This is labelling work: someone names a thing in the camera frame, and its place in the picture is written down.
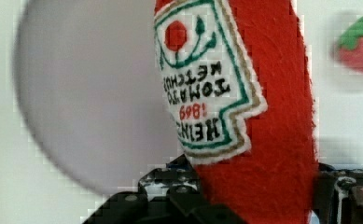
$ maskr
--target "red strawberry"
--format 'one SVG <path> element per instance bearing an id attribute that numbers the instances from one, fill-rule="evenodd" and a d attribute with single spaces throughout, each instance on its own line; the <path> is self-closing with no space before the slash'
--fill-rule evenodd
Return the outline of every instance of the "red strawberry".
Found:
<path id="1" fill-rule="evenodd" d="M 341 36 L 339 58 L 350 68 L 363 72 L 363 17 Z"/>

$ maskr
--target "strawberry plush toy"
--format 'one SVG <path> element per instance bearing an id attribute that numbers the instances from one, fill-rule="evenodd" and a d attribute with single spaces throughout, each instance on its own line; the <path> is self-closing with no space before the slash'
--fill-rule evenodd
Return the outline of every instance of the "strawberry plush toy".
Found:
<path id="1" fill-rule="evenodd" d="M 339 58 L 350 68 L 363 72 L 363 17 L 342 34 Z"/>
<path id="2" fill-rule="evenodd" d="M 290 0 L 157 0 L 154 29 L 164 98 L 207 199 L 250 224 L 307 223 L 314 101 Z"/>

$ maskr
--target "gray round object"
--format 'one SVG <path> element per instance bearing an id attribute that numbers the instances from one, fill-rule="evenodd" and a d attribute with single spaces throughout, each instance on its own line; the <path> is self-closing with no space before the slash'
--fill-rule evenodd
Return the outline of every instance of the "gray round object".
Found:
<path id="1" fill-rule="evenodd" d="M 15 48 L 19 105 L 43 151 L 101 194 L 176 157 L 155 67 L 153 1 L 27 6 Z"/>

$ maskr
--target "red plush toy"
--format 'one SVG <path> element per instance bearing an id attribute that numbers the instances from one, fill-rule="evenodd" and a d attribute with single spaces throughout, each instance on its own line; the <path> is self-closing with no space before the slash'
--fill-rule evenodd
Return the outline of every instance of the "red plush toy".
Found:
<path id="1" fill-rule="evenodd" d="M 155 44 L 206 197 L 248 223 L 307 223 L 314 102 L 290 0 L 157 0 Z"/>

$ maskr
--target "white background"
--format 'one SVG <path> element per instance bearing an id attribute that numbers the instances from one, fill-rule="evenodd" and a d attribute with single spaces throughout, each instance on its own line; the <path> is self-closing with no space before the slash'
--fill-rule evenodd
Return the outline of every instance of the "white background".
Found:
<path id="1" fill-rule="evenodd" d="M 137 0 L 132 2 L 136 14 L 150 10 L 139 7 Z M 25 4 L 25 0 L 0 0 L 0 223 L 81 223 L 105 198 L 81 188 L 43 156 L 17 108 L 12 50 Z M 331 43 L 347 22 L 363 15 L 363 1 L 300 0 L 297 9 L 304 21 L 319 104 L 320 160 L 363 165 L 363 76 L 330 57 Z"/>

